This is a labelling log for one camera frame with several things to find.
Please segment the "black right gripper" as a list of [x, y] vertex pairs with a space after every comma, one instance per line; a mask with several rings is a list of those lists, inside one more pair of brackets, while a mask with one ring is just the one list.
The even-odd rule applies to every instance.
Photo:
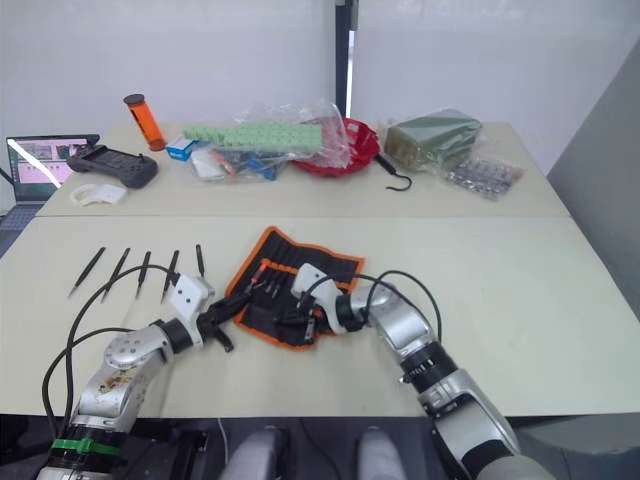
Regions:
[[324, 320], [324, 311], [316, 301], [306, 300], [291, 310], [275, 314], [272, 325], [276, 330], [289, 330], [291, 346], [310, 346], [315, 343], [318, 328]]

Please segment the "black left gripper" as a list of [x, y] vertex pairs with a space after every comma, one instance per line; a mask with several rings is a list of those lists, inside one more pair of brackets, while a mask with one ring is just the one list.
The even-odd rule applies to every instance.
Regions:
[[241, 312], [252, 297], [251, 293], [238, 293], [212, 303], [196, 320], [196, 326], [202, 339], [216, 340], [226, 353], [232, 352], [234, 344], [220, 325], [226, 321], [226, 316], [235, 316]]

